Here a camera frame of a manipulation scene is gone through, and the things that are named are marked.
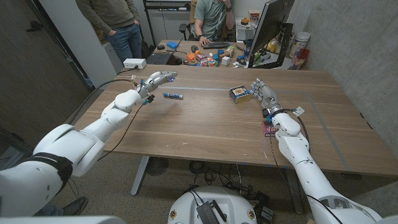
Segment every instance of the office chair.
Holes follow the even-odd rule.
[[[198,0],[191,0],[190,3],[190,15],[188,24],[180,24],[179,31],[184,35],[184,40],[187,40],[187,36],[185,34],[185,29],[188,30],[189,35],[191,36],[191,26],[195,23],[195,9],[197,6]],[[232,30],[228,30],[226,25],[223,25],[223,31],[221,31],[221,37],[224,38],[225,41],[228,42],[236,42],[236,29],[235,26]]]

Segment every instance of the table leg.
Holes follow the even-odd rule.
[[[132,183],[130,194],[136,196],[138,194],[139,187],[141,186],[142,180],[144,180],[145,171],[147,170],[149,156],[142,156],[141,162],[137,170],[136,178]]]
[[[285,173],[287,177],[287,182],[290,184],[290,186],[295,190],[300,190],[299,180],[297,178],[296,172],[292,169],[285,169]],[[303,214],[304,209],[300,194],[295,190],[292,190],[291,188],[289,188],[289,190],[293,200],[294,212],[298,215]]]

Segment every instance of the black strap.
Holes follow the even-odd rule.
[[[27,158],[24,162],[27,161],[44,162],[58,170],[58,175],[60,176],[63,182],[62,187],[58,191],[58,193],[65,187],[70,176],[72,175],[73,171],[72,162],[65,157],[56,156],[54,154],[46,152],[40,152],[34,154],[32,157]]]

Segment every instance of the green t-shirt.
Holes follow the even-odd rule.
[[[234,11],[234,0],[231,0],[232,10]],[[217,0],[198,0],[197,7],[195,9],[195,19],[203,21],[201,31],[210,41],[213,41],[212,37],[219,37],[226,19],[225,4],[223,1]],[[191,33],[196,38],[195,24],[191,26]]]

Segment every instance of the blue marker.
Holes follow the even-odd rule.
[[[172,97],[172,98],[180,98],[180,99],[183,98],[182,95],[178,95],[178,94],[163,93],[163,95],[164,95],[164,96],[168,96],[168,97]]]

